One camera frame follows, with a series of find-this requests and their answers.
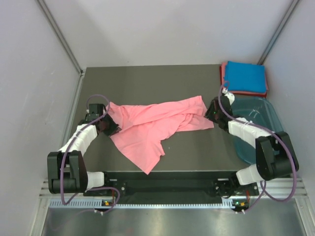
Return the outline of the pink t-shirt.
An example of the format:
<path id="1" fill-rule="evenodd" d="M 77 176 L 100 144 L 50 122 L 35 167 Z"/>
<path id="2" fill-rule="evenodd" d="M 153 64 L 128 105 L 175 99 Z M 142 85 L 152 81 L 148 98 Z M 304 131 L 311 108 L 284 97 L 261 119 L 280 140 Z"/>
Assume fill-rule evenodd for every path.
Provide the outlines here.
<path id="1" fill-rule="evenodd" d="M 205 118 L 202 97 L 151 105 L 110 103 L 109 115 L 120 131 L 111 136 L 116 148 L 145 174 L 165 155 L 161 142 L 176 132 L 206 130 L 214 123 Z"/>

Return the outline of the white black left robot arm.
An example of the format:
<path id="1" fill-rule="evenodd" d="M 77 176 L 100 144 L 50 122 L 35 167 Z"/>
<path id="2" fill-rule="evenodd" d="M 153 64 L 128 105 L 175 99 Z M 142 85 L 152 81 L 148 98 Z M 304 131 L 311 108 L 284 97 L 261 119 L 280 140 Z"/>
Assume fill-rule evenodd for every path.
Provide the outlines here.
<path id="1" fill-rule="evenodd" d="M 81 120 L 68 142 L 47 157 L 48 188 L 50 193 L 83 193 L 89 189 L 106 195 L 112 184 L 104 172 L 88 172 L 84 154 L 99 134 L 108 137 L 119 132 L 119 125 L 107 114 L 103 104 L 90 104 L 85 118 Z"/>

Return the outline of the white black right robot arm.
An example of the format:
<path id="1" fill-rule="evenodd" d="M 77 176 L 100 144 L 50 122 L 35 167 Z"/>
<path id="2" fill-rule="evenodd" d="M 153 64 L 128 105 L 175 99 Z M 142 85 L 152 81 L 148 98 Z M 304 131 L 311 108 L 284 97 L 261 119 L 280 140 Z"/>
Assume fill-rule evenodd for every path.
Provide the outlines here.
<path id="1" fill-rule="evenodd" d="M 289 174 L 296 177 L 299 162 L 290 136 L 284 131 L 274 132 L 245 117 L 234 115 L 233 101 L 229 94 L 217 96 L 205 114 L 205 118 L 218 124 L 228 134 L 241 139 L 255 151 L 255 163 L 229 178 L 230 190 L 240 195 L 247 190 L 249 184 L 255 182 L 269 181 Z"/>

